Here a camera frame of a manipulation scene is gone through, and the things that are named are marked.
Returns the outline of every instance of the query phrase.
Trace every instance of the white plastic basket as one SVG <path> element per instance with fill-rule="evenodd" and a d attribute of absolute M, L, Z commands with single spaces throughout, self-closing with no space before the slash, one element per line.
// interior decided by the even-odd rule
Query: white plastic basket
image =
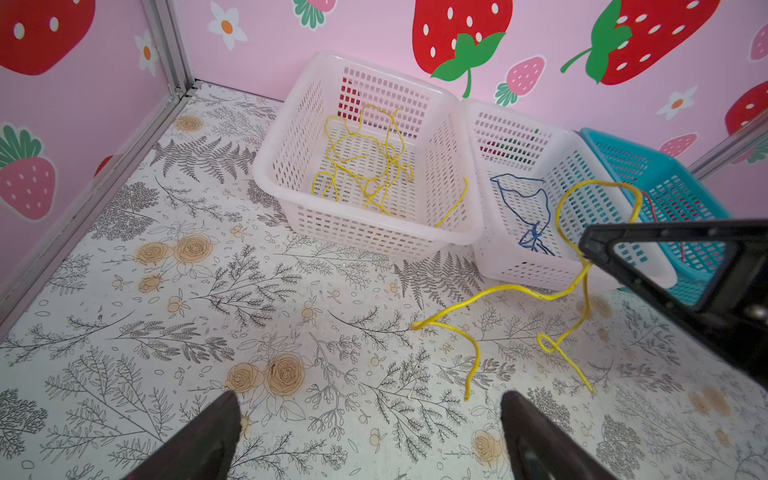
<path fill-rule="evenodd" d="M 332 188 L 320 197 L 329 182 L 326 175 L 312 195 L 315 175 L 333 172 L 325 154 L 330 146 L 326 119 L 348 118 L 355 130 L 366 104 L 390 114 L 400 109 L 396 120 L 406 143 L 401 162 L 415 171 L 415 181 L 402 174 L 389 188 L 385 208 L 392 216 L 373 206 L 364 210 L 362 191 L 341 172 L 336 176 L 339 202 Z M 360 133 L 383 141 L 388 126 L 388 117 L 369 108 Z M 346 128 L 332 121 L 329 132 L 335 140 Z M 389 143 L 400 148 L 394 128 Z M 386 167 L 370 140 L 352 137 L 338 150 L 342 158 L 368 154 L 347 164 L 356 174 L 374 177 Z M 293 86 L 254 161 L 253 175 L 259 187 L 277 198 L 296 232 L 342 245 L 422 260 L 447 243 L 469 245 L 482 234 L 480 194 L 458 99 L 388 68 L 330 52 L 316 54 Z M 434 228 L 462 195 L 465 177 L 469 189 L 464 200 Z"/>
<path fill-rule="evenodd" d="M 590 148 L 574 132 L 553 127 L 486 102 L 464 100 L 464 115 L 472 142 L 472 153 L 482 192 L 485 230 L 473 246 L 480 272 L 505 282 L 564 290 L 581 272 L 576 252 L 557 232 L 554 211 L 568 189 L 583 180 L 613 181 Z M 504 202 L 529 223 L 547 220 L 543 194 L 524 199 L 505 194 L 491 178 L 499 174 L 542 179 L 517 180 L 504 176 L 505 190 L 515 189 L 528 196 L 543 188 L 551 212 L 542 243 L 554 255 L 534 252 L 518 244 L 530 229 Z M 623 223 L 629 220 L 631 205 L 617 188 L 587 186 L 576 190 L 561 212 L 561 225 L 568 238 L 578 244 L 587 225 Z M 677 276 L 661 248 L 655 243 L 620 243 L 617 252 L 630 264 L 663 288 L 673 286 Z M 589 273 L 590 290 L 604 291 L 620 284 L 597 267 Z"/>

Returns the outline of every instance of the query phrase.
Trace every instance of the blue rope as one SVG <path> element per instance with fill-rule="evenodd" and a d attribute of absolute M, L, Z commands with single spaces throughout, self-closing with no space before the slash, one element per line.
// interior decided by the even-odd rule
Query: blue rope
<path fill-rule="evenodd" d="M 502 201 L 504 202 L 504 205 L 506 205 L 507 208 L 512 213 L 514 213 L 515 216 L 517 218 L 519 218 L 522 223 L 525 223 L 526 225 L 528 225 L 531 228 L 530 230 L 525 232 L 525 235 L 523 235 L 522 238 L 518 241 L 518 245 L 520 245 L 523 248 L 527 248 L 527 249 L 529 249 L 529 250 L 531 250 L 533 252 L 538 252 L 539 249 L 541 249 L 542 253 L 546 253 L 547 255 L 552 255 L 554 257 L 555 254 L 552 253 L 552 250 L 549 250 L 544 245 L 544 243 L 541 242 L 541 237 L 544 235 L 544 230 L 547 229 L 547 227 L 549 226 L 549 222 L 550 222 L 550 220 L 552 218 L 552 213 L 549 210 L 549 197 L 547 196 L 547 192 L 543 188 L 539 188 L 532 195 L 523 195 L 520 192 L 518 192 L 517 190 L 504 188 L 504 187 L 502 187 L 502 183 L 499 180 L 499 178 L 500 177 L 507 177 L 507 176 L 516 178 L 517 180 L 530 180 L 530 181 L 537 181 L 537 182 L 542 182 L 542 183 L 544 182 L 544 180 L 541 179 L 541 178 L 518 177 L 518 176 L 513 175 L 513 174 L 500 174 L 500 175 L 496 175 L 495 177 L 491 178 L 491 181 L 495 182 L 496 186 L 498 187 L 498 192 L 502 196 Z M 507 203 L 507 199 L 506 199 L 506 197 L 504 195 L 504 192 L 512 192 L 514 194 L 519 195 L 520 198 L 531 198 L 531 197 L 535 197 L 536 195 L 538 195 L 539 192 L 544 193 L 544 205 L 545 205 L 545 207 L 547 209 L 547 223 L 545 223 L 544 226 L 540 230 L 538 230 L 538 226 L 541 224 L 541 221 L 537 221 L 536 223 L 531 223 L 531 222 L 526 221 L 523 217 L 520 216 L 519 213 L 517 213 L 515 211 L 514 208 L 512 208 Z"/>

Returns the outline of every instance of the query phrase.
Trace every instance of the floral tablecloth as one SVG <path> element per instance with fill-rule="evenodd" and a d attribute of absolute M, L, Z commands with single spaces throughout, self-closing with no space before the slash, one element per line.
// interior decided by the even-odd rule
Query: floral tablecloth
<path fill-rule="evenodd" d="M 421 262 L 297 235 L 250 164 L 280 104 L 204 84 L 0 343 L 4 478 L 120 478 L 226 389 L 232 478 L 511 478 L 524 393 L 620 478 L 768 478 L 768 396 L 632 295 L 486 297 L 467 247 Z"/>

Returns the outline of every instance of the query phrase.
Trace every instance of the teal plastic basket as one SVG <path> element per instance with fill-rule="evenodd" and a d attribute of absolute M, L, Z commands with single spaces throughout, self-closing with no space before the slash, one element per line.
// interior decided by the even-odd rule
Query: teal plastic basket
<path fill-rule="evenodd" d="M 720 202 L 677 160 L 652 148 L 582 128 L 581 136 L 608 173 L 616 180 L 633 184 L 654 202 L 660 222 L 724 220 L 730 218 Z M 624 195 L 634 203 L 634 195 Z M 643 202 L 643 222 L 653 221 L 650 205 Z M 680 243 L 660 243 L 677 272 L 677 284 L 668 291 L 693 305 L 723 261 L 722 243 L 685 243 L 685 261 Z"/>

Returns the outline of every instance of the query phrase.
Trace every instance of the red string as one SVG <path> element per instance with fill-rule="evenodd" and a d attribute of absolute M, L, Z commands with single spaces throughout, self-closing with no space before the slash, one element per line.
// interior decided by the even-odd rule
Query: red string
<path fill-rule="evenodd" d="M 648 204 L 650 205 L 650 214 L 654 217 L 654 222 L 658 223 L 658 219 L 656 218 L 656 210 L 654 209 L 654 201 L 650 199 L 650 195 L 643 192 L 643 195 L 647 198 Z M 682 261 L 685 261 L 685 247 L 683 247 L 683 242 L 680 242 L 680 256 L 682 257 Z"/>

